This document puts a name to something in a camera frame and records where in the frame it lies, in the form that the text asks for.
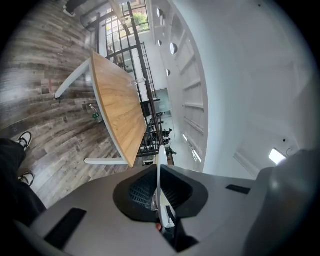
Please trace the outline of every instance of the wooden table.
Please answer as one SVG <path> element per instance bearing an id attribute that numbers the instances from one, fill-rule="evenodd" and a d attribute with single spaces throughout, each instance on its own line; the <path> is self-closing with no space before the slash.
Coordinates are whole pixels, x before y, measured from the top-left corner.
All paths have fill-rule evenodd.
<path id="1" fill-rule="evenodd" d="M 55 97 L 64 91 L 87 69 L 90 69 L 92 86 L 105 126 L 120 153 L 120 158 L 86 158 L 95 165 L 126 165 L 133 167 L 146 122 L 134 79 L 123 69 L 97 54 L 80 65 L 59 87 Z"/>

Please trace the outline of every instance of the bottle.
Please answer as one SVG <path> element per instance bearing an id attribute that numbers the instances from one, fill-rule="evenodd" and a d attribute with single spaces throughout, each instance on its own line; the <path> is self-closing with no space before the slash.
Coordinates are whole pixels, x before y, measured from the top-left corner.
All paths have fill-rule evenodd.
<path id="1" fill-rule="evenodd" d="M 92 116 L 95 120 L 98 121 L 98 123 L 101 123 L 102 122 L 102 118 L 101 116 L 99 115 L 99 113 L 97 112 L 97 110 L 95 109 L 94 106 L 92 106 L 92 104 L 89 105 L 89 107 L 91 108 L 92 110 Z"/>

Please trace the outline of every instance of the gray vinyl floor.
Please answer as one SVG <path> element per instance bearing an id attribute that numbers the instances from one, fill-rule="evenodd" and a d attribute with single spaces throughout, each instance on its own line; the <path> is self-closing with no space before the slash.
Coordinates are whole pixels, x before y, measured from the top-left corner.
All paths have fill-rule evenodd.
<path id="1" fill-rule="evenodd" d="M 97 178 L 128 170 L 127 165 L 90 165 L 85 158 L 119 157 L 104 123 L 96 123 L 89 104 L 98 108 L 89 74 L 55 99 L 55 91 L 95 49 L 95 33 L 84 29 L 79 12 L 66 16 L 66 1 L 43 1 L 21 22 L 1 58 L 0 137 L 33 135 L 19 173 L 32 171 L 31 188 L 46 207 Z"/>

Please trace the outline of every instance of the white table leg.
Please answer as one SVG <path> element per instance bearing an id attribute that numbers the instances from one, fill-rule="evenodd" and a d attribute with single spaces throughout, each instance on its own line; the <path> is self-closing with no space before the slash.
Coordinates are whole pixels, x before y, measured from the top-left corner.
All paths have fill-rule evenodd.
<path id="1" fill-rule="evenodd" d="M 72 74 L 69 75 L 69 77 L 63 82 L 63 84 L 56 91 L 54 95 L 55 98 L 59 98 L 65 92 L 65 90 L 89 68 L 90 63 L 91 63 L 91 58 L 87 59 L 75 71 L 73 71 Z"/>
<path id="2" fill-rule="evenodd" d="M 86 158 L 84 160 L 86 164 L 91 165 L 127 165 L 127 161 L 119 158 Z"/>

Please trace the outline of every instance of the table top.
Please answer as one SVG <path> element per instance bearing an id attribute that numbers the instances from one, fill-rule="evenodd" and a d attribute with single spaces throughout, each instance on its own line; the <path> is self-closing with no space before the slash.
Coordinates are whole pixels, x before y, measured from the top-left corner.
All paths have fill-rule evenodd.
<path id="1" fill-rule="evenodd" d="M 96 52 L 91 53 L 91 65 L 108 130 L 133 167 L 147 128 L 136 86 L 131 85 L 134 78 Z"/>

